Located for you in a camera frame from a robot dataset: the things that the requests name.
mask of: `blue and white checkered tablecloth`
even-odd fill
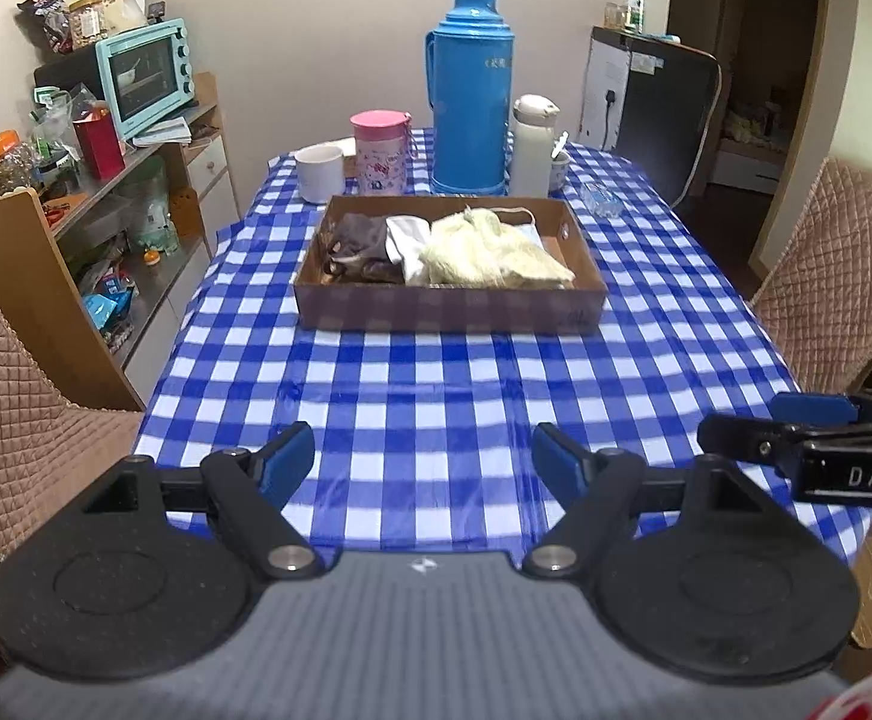
[[[410,194],[430,194],[431,137],[413,134]],[[609,286],[599,334],[303,330],[290,279],[320,212],[299,198],[295,161],[279,158],[245,220],[220,233],[135,451],[194,466],[303,419],[316,461],[284,514],[314,546],[504,549],[521,560],[562,515],[532,469],[535,424],[672,466],[698,453],[707,410],[768,415],[769,398],[794,383],[742,298],[639,169],[568,150],[564,196]],[[626,200],[621,218],[586,212],[587,176]],[[771,471],[746,473],[836,554],[855,555],[869,511],[793,507]],[[188,517],[173,519],[199,527]],[[664,522],[646,515],[640,528]]]

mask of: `doorway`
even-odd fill
[[[669,31],[712,53],[723,93],[687,199],[677,213],[737,290],[796,131],[820,0],[670,0]]]

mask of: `chair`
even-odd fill
[[[805,391],[856,389],[872,365],[872,173],[823,162],[753,310]]]
[[[140,419],[66,400],[0,311],[0,560],[130,452]]]

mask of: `cardboard box tray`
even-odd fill
[[[468,289],[323,284],[320,233],[344,214],[416,215],[430,223],[472,208],[525,208],[545,250],[576,279],[570,289]],[[370,332],[588,334],[596,332],[606,284],[572,209],[530,197],[336,196],[295,274],[299,323],[307,329]]]

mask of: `white water bottle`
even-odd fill
[[[513,106],[513,115],[509,195],[548,197],[559,108],[540,95],[522,95]]]
[[[642,34],[645,28],[646,0],[626,0],[626,29]]]

